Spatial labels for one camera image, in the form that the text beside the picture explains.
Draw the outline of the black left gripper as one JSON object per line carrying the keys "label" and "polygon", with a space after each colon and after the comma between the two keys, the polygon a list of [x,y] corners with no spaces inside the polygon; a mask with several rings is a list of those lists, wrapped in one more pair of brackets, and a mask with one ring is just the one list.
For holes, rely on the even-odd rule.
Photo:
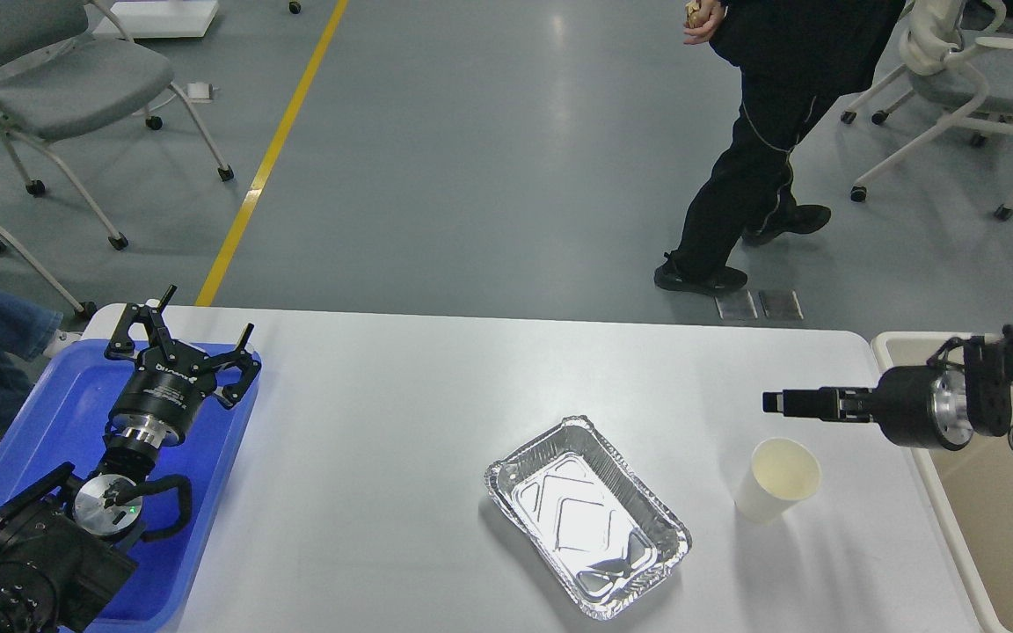
{"label": "black left gripper", "polygon": [[[128,303],[120,314],[104,351],[105,358],[136,360],[137,348],[130,337],[134,324],[143,327],[148,342],[146,347],[157,347],[162,352],[144,350],[137,358],[133,374],[108,414],[108,432],[113,436],[124,436],[129,428],[145,429],[156,438],[158,446],[177,446],[186,440],[209,394],[213,394],[225,410],[233,409],[248,394],[261,372],[261,361],[248,349],[256,329],[251,322],[243,329],[236,347],[229,352],[210,357],[204,349],[192,348],[178,353],[177,341],[173,340],[164,321],[164,310],[176,292],[177,286],[170,285],[157,300],[157,305]],[[178,365],[168,366],[164,360],[178,360]],[[193,365],[200,366],[200,375],[194,375]],[[240,370],[240,377],[233,383],[221,384],[217,374],[231,368]]]}

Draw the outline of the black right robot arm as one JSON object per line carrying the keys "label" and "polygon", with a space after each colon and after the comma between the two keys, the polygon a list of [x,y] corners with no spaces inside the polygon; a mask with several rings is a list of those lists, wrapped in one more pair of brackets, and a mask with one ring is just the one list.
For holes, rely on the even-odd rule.
{"label": "black right robot arm", "polygon": [[1001,335],[953,336],[926,360],[884,370],[878,383],[763,394],[764,412],[873,424],[900,447],[965,448],[1004,438],[1013,452],[1013,325]]}

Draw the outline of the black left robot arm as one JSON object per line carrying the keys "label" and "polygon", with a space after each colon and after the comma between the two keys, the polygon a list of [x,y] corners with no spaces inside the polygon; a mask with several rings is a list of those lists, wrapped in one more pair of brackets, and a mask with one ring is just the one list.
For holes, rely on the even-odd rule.
{"label": "black left robot arm", "polygon": [[0,632],[156,632],[193,583],[264,364],[164,305],[56,357],[0,444]]}

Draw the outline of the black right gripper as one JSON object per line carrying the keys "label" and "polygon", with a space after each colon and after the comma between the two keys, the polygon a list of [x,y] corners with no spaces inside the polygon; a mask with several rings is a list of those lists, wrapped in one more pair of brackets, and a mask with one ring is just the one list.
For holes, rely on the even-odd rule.
{"label": "black right gripper", "polygon": [[961,450],[972,440],[967,384],[957,369],[895,366],[873,391],[848,386],[765,391],[762,409],[796,419],[875,421],[901,447]]}

